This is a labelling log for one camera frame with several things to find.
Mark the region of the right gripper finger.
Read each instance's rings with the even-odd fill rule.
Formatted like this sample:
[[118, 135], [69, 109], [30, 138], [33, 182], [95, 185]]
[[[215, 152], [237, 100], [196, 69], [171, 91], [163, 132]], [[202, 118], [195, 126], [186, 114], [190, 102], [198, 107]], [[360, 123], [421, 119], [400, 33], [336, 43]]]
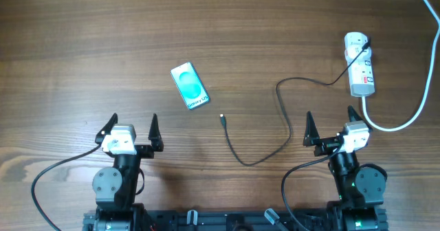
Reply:
[[355, 122], [355, 121], [363, 121], [363, 123], [365, 123], [365, 125], [368, 127], [368, 131], [369, 132], [372, 132], [373, 131], [373, 128], [372, 128], [372, 126], [370, 126], [369, 124], [368, 124], [368, 122], [366, 122], [356, 111], [355, 111], [355, 109], [351, 106], [351, 105], [349, 105], [348, 107], [347, 107], [347, 111], [348, 111], [348, 117], [349, 117], [349, 120], [351, 121], [351, 122]]
[[303, 145], [304, 146], [315, 146], [318, 145], [320, 141], [320, 136], [318, 133], [318, 130], [316, 128], [316, 124], [314, 122], [312, 113], [310, 111], [307, 112], [306, 115], [306, 126], [305, 126], [305, 134], [304, 134], [304, 140]]

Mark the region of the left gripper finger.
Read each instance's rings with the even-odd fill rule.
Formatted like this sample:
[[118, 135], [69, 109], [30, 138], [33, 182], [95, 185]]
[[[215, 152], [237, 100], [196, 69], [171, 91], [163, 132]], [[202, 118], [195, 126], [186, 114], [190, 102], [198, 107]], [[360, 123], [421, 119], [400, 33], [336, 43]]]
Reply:
[[109, 135], [111, 133], [112, 128], [115, 124], [118, 123], [118, 115], [117, 113], [114, 113], [109, 121], [99, 130], [99, 132], [96, 134], [95, 137], [95, 143], [96, 144], [102, 144], [104, 138], [106, 135]]
[[151, 126], [150, 126], [149, 133], [148, 133], [148, 139], [151, 141], [151, 146], [153, 148], [162, 148], [163, 147], [163, 140], [162, 140], [162, 136], [160, 134], [158, 118], [157, 118], [156, 113], [153, 114]]

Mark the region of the Galaxy S25 smartphone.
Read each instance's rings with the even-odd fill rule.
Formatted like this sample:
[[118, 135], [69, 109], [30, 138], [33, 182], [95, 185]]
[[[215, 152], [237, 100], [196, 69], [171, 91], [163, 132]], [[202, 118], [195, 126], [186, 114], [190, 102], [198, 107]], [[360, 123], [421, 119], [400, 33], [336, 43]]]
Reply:
[[210, 102], [210, 97], [191, 62], [171, 69], [170, 74], [189, 110]]

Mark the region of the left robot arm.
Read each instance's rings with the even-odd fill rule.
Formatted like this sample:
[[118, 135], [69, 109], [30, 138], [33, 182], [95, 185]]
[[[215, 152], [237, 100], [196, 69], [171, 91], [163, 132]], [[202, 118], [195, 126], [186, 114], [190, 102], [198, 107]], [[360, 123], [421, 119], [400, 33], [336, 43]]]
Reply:
[[97, 133], [95, 143], [114, 159], [113, 166], [99, 170], [93, 178], [96, 194], [96, 212], [84, 217], [83, 230], [154, 230], [155, 223], [135, 196], [144, 187], [137, 188], [143, 159], [153, 159], [155, 152], [164, 150], [157, 115], [153, 115], [146, 145], [136, 145], [136, 132], [132, 124], [118, 124], [118, 115]]

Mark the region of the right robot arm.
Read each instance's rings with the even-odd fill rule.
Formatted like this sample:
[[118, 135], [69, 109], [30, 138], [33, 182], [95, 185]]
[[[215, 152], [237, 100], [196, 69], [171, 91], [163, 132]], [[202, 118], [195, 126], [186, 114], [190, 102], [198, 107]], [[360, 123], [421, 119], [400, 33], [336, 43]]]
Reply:
[[304, 146], [313, 146], [314, 155], [328, 156], [328, 167], [340, 196], [325, 209], [324, 230], [387, 230], [384, 192], [388, 175], [375, 164], [358, 162], [356, 151], [367, 146], [372, 128], [348, 107], [349, 121], [333, 137], [321, 138], [311, 112], [307, 112]]

